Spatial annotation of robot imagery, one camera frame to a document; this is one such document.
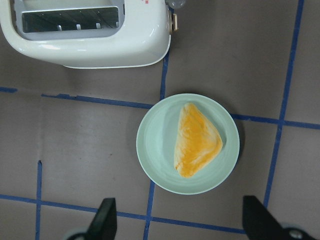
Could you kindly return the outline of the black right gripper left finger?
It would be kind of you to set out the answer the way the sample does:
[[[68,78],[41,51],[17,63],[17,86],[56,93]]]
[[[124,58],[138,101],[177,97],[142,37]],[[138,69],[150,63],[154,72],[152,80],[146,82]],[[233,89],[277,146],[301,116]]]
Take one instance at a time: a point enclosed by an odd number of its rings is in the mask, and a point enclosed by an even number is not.
[[[115,198],[104,198],[87,231],[87,240],[114,240],[117,233]]]

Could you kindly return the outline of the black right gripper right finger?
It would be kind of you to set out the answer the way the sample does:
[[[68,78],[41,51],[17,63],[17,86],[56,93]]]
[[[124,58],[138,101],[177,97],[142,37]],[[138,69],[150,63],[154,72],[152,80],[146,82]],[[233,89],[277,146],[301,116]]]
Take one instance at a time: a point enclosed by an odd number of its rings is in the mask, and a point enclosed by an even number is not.
[[[243,197],[242,227],[250,240],[286,239],[284,229],[254,195]]]

